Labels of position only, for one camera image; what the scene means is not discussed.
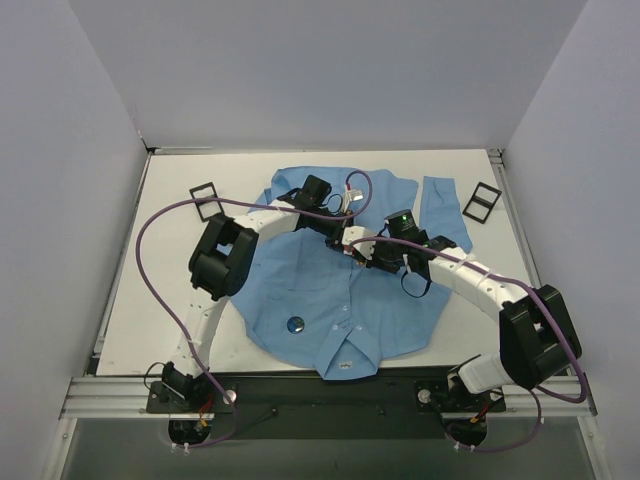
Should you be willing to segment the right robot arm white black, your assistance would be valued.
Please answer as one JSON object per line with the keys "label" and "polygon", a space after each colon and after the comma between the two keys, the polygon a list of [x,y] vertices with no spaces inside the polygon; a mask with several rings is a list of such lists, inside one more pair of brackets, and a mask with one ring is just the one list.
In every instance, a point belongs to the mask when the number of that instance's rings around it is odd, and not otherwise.
{"label": "right robot arm white black", "polygon": [[550,285],[538,289],[493,272],[445,236],[428,237],[407,212],[386,219],[386,235],[345,241],[366,266],[391,272],[404,268],[428,285],[440,285],[464,298],[499,329],[499,349],[464,361],[453,380],[471,395],[506,385],[543,391],[544,382],[572,368],[578,394],[552,392],[553,398],[579,404],[589,395],[586,375],[578,359],[580,342],[561,293]]}

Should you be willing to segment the blue button-up shirt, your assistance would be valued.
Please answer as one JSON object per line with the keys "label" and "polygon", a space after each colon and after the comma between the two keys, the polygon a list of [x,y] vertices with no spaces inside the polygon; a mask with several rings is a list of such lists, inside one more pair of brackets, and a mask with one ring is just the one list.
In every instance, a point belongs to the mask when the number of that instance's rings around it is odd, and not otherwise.
{"label": "blue button-up shirt", "polygon": [[[270,188],[256,201],[267,204],[301,187],[314,175],[337,193],[353,167],[279,169]],[[380,230],[383,218],[412,209],[418,183],[388,170],[369,172],[373,198],[356,225]],[[423,179],[418,224],[430,237],[442,235],[466,253],[473,244],[463,221],[454,179]],[[425,281],[358,266],[326,247],[324,236],[310,229],[279,235],[256,250],[249,277],[231,302],[244,319],[247,336],[280,361],[316,370],[325,380],[374,375],[384,359],[426,347],[449,303],[450,289],[434,284],[421,298]],[[299,316],[301,333],[286,322]]]}

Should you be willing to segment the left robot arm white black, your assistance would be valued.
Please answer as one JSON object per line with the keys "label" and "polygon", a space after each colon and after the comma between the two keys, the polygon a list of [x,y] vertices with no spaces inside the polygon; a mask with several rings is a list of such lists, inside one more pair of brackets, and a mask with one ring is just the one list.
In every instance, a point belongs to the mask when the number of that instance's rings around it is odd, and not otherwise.
{"label": "left robot arm white black", "polygon": [[163,387],[179,409],[196,410],[210,389],[222,389],[211,380],[211,345],[228,300],[249,277],[259,245],[279,235],[310,229],[323,235],[330,247],[343,247],[345,230],[354,224],[356,215],[351,204],[370,201],[371,194],[345,183],[340,207],[332,211],[326,205],[331,192],[328,182],[310,175],[301,187],[265,205],[251,204],[249,213],[231,217],[220,212],[210,218],[188,262],[190,284],[204,299],[189,307],[186,321],[171,315],[182,338],[161,374]]}

